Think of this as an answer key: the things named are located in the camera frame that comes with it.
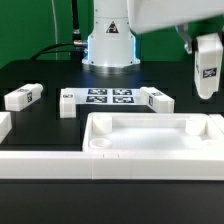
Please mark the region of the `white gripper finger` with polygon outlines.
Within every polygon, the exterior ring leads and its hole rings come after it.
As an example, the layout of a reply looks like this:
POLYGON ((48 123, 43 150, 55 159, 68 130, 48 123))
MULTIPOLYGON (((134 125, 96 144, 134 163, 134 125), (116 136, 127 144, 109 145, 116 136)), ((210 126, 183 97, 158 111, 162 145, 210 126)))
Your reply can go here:
POLYGON ((187 24, 177 25, 175 29, 176 32, 184 41, 184 49, 186 50, 186 52, 188 54, 192 54, 193 52, 195 52, 197 50, 197 40, 193 39, 188 34, 188 25, 187 24))

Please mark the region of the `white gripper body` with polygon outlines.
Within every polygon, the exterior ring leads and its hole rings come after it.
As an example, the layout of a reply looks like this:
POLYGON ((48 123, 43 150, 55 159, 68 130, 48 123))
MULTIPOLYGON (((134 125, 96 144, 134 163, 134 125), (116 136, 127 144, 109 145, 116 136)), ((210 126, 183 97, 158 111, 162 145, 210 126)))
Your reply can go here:
POLYGON ((127 0, 130 28, 137 34, 224 14, 224 0, 127 0))

